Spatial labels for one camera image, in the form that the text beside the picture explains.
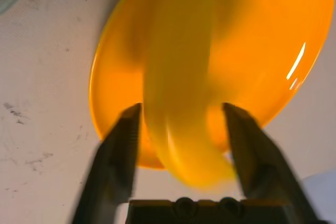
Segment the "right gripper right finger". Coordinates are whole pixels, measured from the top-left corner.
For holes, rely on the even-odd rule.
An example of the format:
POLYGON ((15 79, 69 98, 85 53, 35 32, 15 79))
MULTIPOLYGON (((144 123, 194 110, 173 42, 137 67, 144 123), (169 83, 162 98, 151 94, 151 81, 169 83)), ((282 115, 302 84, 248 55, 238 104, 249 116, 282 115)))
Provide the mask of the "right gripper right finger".
POLYGON ((245 196, 223 200, 235 223, 328 223, 314 210, 281 150, 244 109, 223 103, 234 168, 245 196))

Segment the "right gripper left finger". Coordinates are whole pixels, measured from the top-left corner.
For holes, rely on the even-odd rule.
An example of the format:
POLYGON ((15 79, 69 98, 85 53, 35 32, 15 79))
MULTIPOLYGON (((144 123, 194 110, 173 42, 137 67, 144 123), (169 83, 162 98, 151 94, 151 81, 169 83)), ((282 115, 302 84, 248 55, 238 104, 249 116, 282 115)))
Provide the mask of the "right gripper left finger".
POLYGON ((125 109, 97 149, 72 223, 114 223, 132 196, 142 104, 125 109))

